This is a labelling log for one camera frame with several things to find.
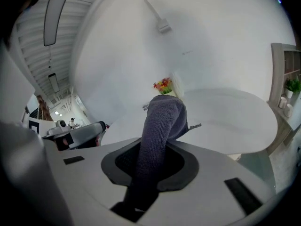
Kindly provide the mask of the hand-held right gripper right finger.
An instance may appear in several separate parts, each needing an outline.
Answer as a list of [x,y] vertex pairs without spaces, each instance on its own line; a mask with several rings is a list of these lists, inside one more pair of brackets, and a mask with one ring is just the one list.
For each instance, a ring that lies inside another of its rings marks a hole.
[[182,190],[197,176],[198,171],[199,162],[192,153],[167,142],[157,190],[159,192]]

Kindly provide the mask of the white wall socket box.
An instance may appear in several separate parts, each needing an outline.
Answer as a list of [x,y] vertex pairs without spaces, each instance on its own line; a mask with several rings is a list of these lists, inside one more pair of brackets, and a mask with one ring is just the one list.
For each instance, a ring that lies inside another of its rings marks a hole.
[[164,34],[171,30],[171,26],[168,23],[167,19],[164,18],[164,19],[158,20],[157,29],[161,34]]

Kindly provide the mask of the grey wooden shelf unit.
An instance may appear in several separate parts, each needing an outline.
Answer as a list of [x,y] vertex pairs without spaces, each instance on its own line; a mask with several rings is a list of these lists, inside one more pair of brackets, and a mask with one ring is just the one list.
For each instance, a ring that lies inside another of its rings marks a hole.
[[277,120],[277,134],[268,147],[267,152],[272,154],[281,144],[290,145],[293,138],[301,130],[301,92],[287,98],[287,104],[293,106],[290,118],[284,115],[284,109],[278,107],[281,97],[285,96],[286,79],[299,79],[301,82],[301,48],[295,45],[272,43],[272,85],[268,104]]

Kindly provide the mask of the white oval marble table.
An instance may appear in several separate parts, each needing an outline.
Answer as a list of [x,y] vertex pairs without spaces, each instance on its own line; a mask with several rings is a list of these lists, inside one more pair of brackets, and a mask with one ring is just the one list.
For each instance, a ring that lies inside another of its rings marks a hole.
[[178,141],[223,154],[260,152],[274,141],[277,120],[267,102],[235,89],[199,89],[184,94],[188,125]]

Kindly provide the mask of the white ribbed vase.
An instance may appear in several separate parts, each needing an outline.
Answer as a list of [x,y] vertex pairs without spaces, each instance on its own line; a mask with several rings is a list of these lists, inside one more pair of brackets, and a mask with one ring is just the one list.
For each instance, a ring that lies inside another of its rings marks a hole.
[[183,98],[184,96],[184,86],[180,76],[176,72],[172,72],[170,75],[173,91],[178,98]]

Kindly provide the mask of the long black-framed ceiling light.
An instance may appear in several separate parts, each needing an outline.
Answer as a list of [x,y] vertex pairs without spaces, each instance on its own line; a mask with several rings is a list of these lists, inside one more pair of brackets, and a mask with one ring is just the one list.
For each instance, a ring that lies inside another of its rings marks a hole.
[[60,16],[66,0],[48,0],[44,19],[44,46],[54,45]]
[[48,79],[49,79],[49,82],[50,82],[50,85],[53,89],[53,91],[55,93],[59,92],[60,89],[59,89],[59,85],[58,85],[58,81],[57,81],[57,76],[55,73],[52,73],[48,76]]

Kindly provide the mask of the green potted plant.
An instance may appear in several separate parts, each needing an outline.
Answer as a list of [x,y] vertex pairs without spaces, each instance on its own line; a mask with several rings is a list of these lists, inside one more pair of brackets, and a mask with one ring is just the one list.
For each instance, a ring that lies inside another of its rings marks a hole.
[[286,79],[285,82],[285,96],[290,99],[293,94],[301,92],[301,82],[299,79]]

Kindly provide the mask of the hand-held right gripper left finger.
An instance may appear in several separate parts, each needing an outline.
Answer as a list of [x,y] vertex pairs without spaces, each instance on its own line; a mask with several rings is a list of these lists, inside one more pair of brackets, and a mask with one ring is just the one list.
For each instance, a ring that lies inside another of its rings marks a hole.
[[140,150],[140,139],[108,153],[101,162],[101,168],[107,178],[115,185],[125,186],[123,201],[110,208],[115,214],[137,222],[145,213],[136,208],[136,193],[134,192],[133,177],[135,176],[136,161]]

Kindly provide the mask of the colourful flowers in white pot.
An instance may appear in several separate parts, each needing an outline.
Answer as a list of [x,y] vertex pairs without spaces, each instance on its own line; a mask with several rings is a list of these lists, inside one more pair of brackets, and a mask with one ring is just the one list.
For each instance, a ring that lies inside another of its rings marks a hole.
[[161,95],[176,96],[171,78],[163,78],[162,80],[154,83],[153,88]]

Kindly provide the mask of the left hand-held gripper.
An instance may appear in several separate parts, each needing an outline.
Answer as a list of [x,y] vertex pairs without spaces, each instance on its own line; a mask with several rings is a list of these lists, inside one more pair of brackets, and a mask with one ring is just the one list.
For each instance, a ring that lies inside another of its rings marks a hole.
[[58,150],[74,150],[99,146],[99,136],[105,132],[106,124],[99,121],[71,128],[64,120],[54,122],[29,118],[28,128],[42,139],[53,141]]

